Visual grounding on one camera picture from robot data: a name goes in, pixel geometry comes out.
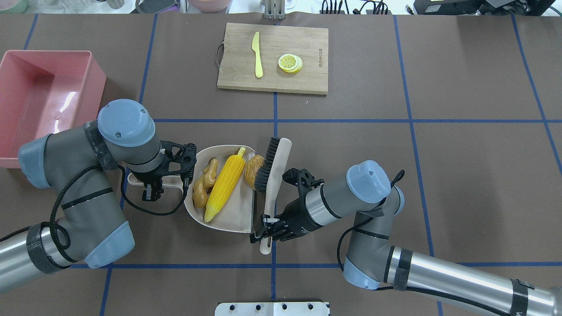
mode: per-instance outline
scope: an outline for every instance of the cutting board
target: cutting board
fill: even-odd
[[[260,32],[262,78],[255,76],[254,34]],[[291,53],[302,59],[296,74],[277,61]],[[227,23],[217,87],[252,91],[328,94],[328,29]]]

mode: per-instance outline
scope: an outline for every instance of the yellow corn cob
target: yellow corn cob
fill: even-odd
[[[226,160],[226,164],[224,164],[223,169],[220,171],[207,201],[205,223],[210,222],[220,212],[232,194],[232,190],[234,190],[246,164],[244,158],[242,158],[245,151],[246,148],[241,147],[237,155],[232,155]]]

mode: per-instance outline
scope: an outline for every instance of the gray robotic arm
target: gray robotic arm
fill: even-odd
[[[342,267],[355,286],[414,291],[483,315],[562,315],[561,287],[546,290],[390,245],[404,195],[394,186],[399,178],[390,182],[374,161],[351,167],[331,183],[314,179],[306,169],[291,169],[283,179],[297,187],[300,197],[275,218],[263,215],[262,228],[250,235],[252,243],[301,237],[356,213]],[[392,286],[380,288],[381,282]]]
[[[132,100],[112,101],[97,121],[23,145],[22,171],[36,187],[54,188],[58,199],[49,222],[0,240],[0,293],[80,260],[99,268],[129,253],[133,234],[104,171],[126,162],[144,182],[145,201],[163,193],[164,175],[180,174],[185,198],[195,154],[193,144],[160,141],[146,109]],[[170,162],[182,168],[170,172]],[[65,217],[55,221],[59,205]]]

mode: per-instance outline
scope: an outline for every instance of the knife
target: knife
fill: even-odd
[[[264,75],[264,71],[261,68],[261,58],[260,58],[260,32],[256,32],[252,40],[252,50],[256,52],[256,77],[261,78]]]

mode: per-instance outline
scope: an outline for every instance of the pink bowl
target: pink bowl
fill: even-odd
[[[7,51],[0,62],[0,167],[21,145],[95,120],[106,76],[88,51]]]
[[[204,13],[215,13],[228,7],[232,0],[188,0],[189,4]]]

